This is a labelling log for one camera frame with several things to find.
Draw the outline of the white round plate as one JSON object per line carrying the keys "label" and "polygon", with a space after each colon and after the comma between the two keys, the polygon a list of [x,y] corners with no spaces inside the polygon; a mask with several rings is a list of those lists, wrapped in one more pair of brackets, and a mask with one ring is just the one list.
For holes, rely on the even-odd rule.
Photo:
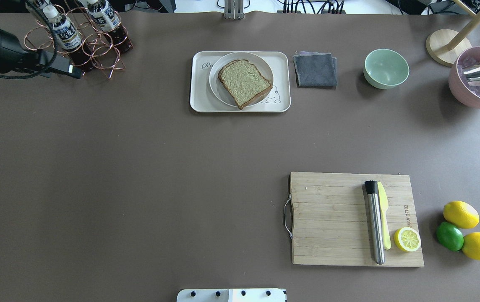
{"label": "white round plate", "polygon": [[217,78],[217,75],[218,75],[218,72],[221,70],[221,68],[224,67],[227,63],[230,63],[233,60],[243,60],[243,59],[248,60],[251,63],[253,63],[254,65],[256,65],[256,67],[260,70],[261,74],[265,78],[272,81],[272,83],[274,84],[273,72],[272,72],[269,64],[262,57],[260,57],[256,54],[253,54],[253,53],[248,53],[248,52],[234,52],[234,53],[229,53],[229,54],[223,55],[221,58],[219,58],[214,63],[213,67],[211,68],[211,72],[209,74],[209,85],[211,87],[211,91],[215,94],[215,96],[219,100],[221,100],[223,103],[225,103],[227,105],[236,107],[237,109],[238,109],[238,107],[236,106],[236,103],[235,103],[234,99],[229,94],[229,92],[227,92],[225,90],[224,86],[221,84],[221,82]]}

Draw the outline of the bread slice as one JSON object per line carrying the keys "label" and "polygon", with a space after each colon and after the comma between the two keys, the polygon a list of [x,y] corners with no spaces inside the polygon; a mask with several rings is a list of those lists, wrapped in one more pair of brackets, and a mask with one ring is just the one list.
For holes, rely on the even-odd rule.
{"label": "bread slice", "polygon": [[217,78],[240,110],[260,102],[273,88],[272,81],[265,78],[256,65],[245,59],[227,63],[218,72]]}

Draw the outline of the cream rabbit tray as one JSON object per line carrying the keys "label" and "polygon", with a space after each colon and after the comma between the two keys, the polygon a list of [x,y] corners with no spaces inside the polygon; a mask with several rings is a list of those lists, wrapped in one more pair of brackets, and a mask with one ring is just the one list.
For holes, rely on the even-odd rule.
{"label": "cream rabbit tray", "polygon": [[209,74],[214,63],[228,51],[202,51],[192,59],[190,106],[197,112],[264,112],[281,113],[290,108],[290,81],[288,58],[281,52],[249,51],[262,57],[273,72],[273,89],[269,95],[253,106],[243,110],[227,105],[211,91]]}

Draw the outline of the pink bowl with ice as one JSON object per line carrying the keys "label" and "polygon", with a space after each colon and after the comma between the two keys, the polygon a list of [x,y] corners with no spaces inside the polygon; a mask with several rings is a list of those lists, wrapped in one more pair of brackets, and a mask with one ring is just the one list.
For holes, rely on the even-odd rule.
{"label": "pink bowl with ice", "polygon": [[462,69],[480,63],[480,46],[465,50],[453,64],[449,74],[449,88],[453,96],[462,104],[480,108],[480,81],[469,83]]}

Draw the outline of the tea bottle upper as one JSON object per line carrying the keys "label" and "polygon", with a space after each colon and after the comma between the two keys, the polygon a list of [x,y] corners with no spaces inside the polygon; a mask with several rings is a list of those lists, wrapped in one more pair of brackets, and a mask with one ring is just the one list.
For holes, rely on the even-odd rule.
{"label": "tea bottle upper", "polygon": [[53,5],[47,5],[42,9],[44,15],[52,25],[56,41],[64,50],[73,51],[82,44],[81,35],[72,21],[61,14]]}

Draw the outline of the wooden mug tree stand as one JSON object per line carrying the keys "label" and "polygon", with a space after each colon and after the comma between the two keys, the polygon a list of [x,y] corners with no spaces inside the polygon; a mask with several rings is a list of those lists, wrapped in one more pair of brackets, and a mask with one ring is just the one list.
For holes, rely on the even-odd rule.
{"label": "wooden mug tree stand", "polygon": [[460,32],[452,29],[439,29],[427,37],[425,44],[430,57],[447,67],[451,67],[461,53],[472,47],[467,36],[480,24],[480,11],[475,13],[461,0],[454,2],[470,15],[470,22]]}

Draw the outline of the tea bottle lower left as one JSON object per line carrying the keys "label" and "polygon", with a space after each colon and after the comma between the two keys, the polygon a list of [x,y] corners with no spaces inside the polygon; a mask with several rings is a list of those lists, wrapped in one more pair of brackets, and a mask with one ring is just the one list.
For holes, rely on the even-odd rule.
{"label": "tea bottle lower left", "polygon": [[95,27],[106,33],[107,41],[120,53],[127,53],[133,49],[125,27],[107,0],[88,0],[86,8]]}

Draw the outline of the mint green bowl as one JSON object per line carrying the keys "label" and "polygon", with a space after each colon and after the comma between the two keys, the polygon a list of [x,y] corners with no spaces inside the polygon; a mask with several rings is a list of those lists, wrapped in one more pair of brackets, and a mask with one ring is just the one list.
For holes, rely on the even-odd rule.
{"label": "mint green bowl", "polygon": [[366,81],[378,89],[395,88],[405,82],[410,74],[406,59],[391,49],[371,51],[363,64]]}

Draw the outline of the yellow lemon upper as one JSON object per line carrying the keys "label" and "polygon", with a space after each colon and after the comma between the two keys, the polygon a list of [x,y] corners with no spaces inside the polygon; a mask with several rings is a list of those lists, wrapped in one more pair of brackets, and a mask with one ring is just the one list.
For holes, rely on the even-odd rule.
{"label": "yellow lemon upper", "polygon": [[474,228],[480,222],[478,211],[470,204],[455,200],[443,207],[443,217],[458,228]]}

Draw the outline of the green lime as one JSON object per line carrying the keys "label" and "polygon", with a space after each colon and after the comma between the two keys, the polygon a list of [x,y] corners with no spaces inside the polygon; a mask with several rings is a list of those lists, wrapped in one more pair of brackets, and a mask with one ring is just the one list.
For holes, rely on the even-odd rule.
{"label": "green lime", "polygon": [[436,239],[445,248],[458,252],[464,244],[464,235],[461,230],[450,222],[442,222],[436,228]]}

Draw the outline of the yellow plastic knife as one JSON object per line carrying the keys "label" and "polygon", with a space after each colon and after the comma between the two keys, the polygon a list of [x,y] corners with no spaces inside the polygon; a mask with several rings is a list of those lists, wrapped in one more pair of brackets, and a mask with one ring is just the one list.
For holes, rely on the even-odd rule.
{"label": "yellow plastic knife", "polygon": [[384,249],[389,250],[391,248],[391,241],[390,241],[388,221],[386,218],[386,212],[389,210],[389,200],[388,200],[388,196],[386,195],[386,190],[382,182],[378,181],[377,186],[378,186],[379,204],[380,204],[380,212],[381,212],[382,242],[383,242]]}

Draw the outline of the steel pepper grinder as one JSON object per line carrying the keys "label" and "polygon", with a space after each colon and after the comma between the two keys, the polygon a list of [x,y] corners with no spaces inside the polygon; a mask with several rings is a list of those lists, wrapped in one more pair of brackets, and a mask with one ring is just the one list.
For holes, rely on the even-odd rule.
{"label": "steel pepper grinder", "polygon": [[369,208],[369,221],[373,245],[373,260],[376,264],[382,265],[385,263],[385,254],[383,247],[383,232],[378,182],[376,180],[367,180],[364,185],[366,189],[366,198]]}

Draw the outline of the half lemon slice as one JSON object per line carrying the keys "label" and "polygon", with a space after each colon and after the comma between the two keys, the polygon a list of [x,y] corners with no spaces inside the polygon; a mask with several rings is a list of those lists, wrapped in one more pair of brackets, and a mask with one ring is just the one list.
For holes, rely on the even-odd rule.
{"label": "half lemon slice", "polygon": [[420,234],[411,227],[402,227],[394,234],[397,248],[404,252],[416,252],[422,245]]}

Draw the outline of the grey folded cloth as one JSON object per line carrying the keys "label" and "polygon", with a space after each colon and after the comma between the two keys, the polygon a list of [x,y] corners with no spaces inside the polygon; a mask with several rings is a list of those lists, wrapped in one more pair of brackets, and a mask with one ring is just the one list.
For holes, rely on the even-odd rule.
{"label": "grey folded cloth", "polygon": [[332,88],[338,85],[337,57],[331,53],[301,51],[292,57],[299,87]]}

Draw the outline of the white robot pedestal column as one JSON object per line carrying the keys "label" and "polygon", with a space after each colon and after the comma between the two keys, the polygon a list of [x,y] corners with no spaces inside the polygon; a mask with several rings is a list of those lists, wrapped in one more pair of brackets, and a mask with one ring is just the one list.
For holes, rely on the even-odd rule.
{"label": "white robot pedestal column", "polygon": [[184,289],[180,290],[177,302],[286,302],[286,289],[239,288],[239,289]]}

